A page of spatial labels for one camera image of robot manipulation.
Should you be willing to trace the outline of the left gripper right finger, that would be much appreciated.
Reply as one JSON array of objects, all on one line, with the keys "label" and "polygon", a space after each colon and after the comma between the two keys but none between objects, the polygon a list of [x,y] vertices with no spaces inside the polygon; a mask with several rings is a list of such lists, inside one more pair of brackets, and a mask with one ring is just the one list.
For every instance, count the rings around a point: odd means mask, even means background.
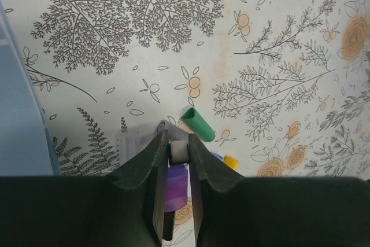
[{"label": "left gripper right finger", "polygon": [[368,246],[369,183],[246,178],[188,138],[197,246]]}]

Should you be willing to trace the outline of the green pen cap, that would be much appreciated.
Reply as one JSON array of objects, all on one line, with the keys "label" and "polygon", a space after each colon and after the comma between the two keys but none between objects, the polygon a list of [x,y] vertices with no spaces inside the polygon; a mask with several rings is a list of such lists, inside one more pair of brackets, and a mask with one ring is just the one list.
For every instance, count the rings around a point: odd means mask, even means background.
[{"label": "green pen cap", "polygon": [[215,131],[195,108],[189,108],[182,120],[201,140],[211,142],[215,139]]}]

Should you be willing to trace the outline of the purple pen cap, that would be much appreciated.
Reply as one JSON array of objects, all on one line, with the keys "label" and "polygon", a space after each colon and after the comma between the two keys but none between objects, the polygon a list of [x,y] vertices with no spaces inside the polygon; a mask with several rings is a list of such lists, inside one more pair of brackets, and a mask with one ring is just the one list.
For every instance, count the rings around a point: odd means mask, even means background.
[{"label": "purple pen cap", "polygon": [[168,168],[165,212],[173,212],[187,204],[188,171],[184,164]]}]

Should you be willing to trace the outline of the black pen cap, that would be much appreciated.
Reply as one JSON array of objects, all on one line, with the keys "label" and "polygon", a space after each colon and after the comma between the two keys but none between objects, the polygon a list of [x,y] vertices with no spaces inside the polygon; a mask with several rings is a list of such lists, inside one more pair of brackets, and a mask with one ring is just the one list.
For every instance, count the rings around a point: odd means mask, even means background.
[{"label": "black pen cap", "polygon": [[176,211],[164,213],[164,224],[163,224],[163,233],[162,233],[163,240],[171,241],[173,239],[175,212]]}]

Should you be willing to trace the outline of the lilac pen cap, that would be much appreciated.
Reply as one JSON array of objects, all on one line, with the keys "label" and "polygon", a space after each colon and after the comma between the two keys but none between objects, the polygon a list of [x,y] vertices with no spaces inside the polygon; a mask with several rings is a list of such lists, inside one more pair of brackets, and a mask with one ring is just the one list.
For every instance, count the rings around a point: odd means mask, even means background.
[{"label": "lilac pen cap", "polygon": [[211,152],[212,155],[214,155],[217,159],[219,159],[221,162],[224,162],[224,157],[219,155],[218,153]]}]

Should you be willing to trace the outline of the yellow pen cap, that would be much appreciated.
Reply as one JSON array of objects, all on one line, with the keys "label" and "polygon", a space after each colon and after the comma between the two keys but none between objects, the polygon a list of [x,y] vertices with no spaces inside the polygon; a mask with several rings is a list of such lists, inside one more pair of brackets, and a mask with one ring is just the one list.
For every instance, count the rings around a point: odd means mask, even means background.
[{"label": "yellow pen cap", "polygon": [[239,161],[232,157],[232,156],[225,156],[224,158],[224,163],[229,166],[231,169],[233,169],[234,171],[236,171],[238,165],[239,165]]}]

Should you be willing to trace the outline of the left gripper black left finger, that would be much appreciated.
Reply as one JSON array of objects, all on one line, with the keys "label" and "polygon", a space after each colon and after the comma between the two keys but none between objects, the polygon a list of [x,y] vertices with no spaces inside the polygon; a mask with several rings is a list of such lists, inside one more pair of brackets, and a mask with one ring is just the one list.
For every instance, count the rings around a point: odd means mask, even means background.
[{"label": "left gripper black left finger", "polygon": [[105,176],[1,178],[2,246],[160,246],[168,133]]}]

